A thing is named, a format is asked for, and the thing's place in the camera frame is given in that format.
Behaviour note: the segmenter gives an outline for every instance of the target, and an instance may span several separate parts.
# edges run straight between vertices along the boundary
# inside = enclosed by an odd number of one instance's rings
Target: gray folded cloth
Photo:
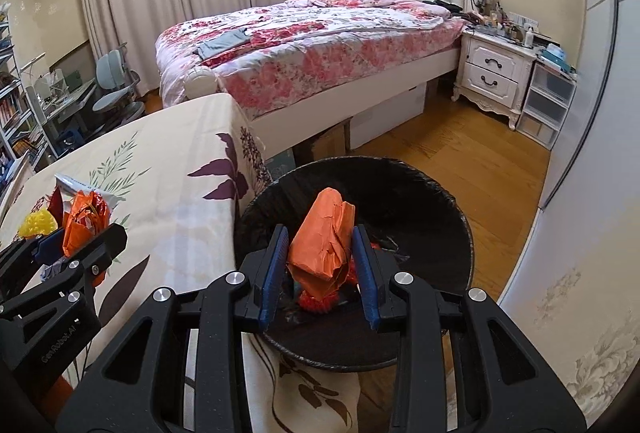
[[[205,61],[221,54],[222,52],[226,52],[227,50],[231,50],[232,48],[248,43],[251,41],[251,38],[244,33],[245,31],[246,29],[244,28],[238,28],[225,32],[221,36],[208,41],[204,41],[198,46],[198,55],[203,61]]]

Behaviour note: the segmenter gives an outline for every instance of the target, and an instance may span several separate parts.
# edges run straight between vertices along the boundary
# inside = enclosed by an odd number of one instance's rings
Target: nightstand
[[[467,30],[451,100],[464,95],[484,111],[509,117],[509,128],[515,130],[535,60],[529,48]]]

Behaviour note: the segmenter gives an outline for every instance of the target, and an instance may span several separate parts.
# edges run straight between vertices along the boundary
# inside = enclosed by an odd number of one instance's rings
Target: chair
[[[128,124],[143,115],[144,103],[133,101],[140,76],[124,63],[120,50],[103,55],[96,64],[95,74],[101,89],[110,93],[98,99],[94,104],[94,112],[116,111],[107,130]]]

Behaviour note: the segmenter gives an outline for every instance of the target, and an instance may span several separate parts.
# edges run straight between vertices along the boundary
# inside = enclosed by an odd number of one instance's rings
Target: drawer handle
[[[492,88],[494,86],[498,86],[498,81],[497,80],[494,80],[494,82],[486,82],[486,77],[484,77],[484,76],[481,76],[480,79],[482,79],[482,82],[484,82],[487,86],[490,86]]]
[[[497,61],[497,60],[495,60],[495,59],[485,59],[485,60],[484,60],[484,62],[485,62],[486,64],[491,63],[491,61],[493,61],[495,64],[497,64],[497,65],[498,65],[498,69],[499,69],[499,70],[501,70],[501,69],[502,69],[502,65],[501,65],[500,63],[498,63],[498,61]]]

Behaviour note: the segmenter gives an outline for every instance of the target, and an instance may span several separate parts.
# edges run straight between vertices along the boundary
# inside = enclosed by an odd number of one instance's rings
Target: orange paper package
[[[62,252],[65,256],[73,256],[94,236],[106,229],[110,216],[109,206],[100,194],[93,191],[84,194],[79,191],[65,222],[65,238],[62,241]]]
[[[289,247],[294,280],[321,300],[336,291],[349,273],[355,207],[332,188],[321,191]]]

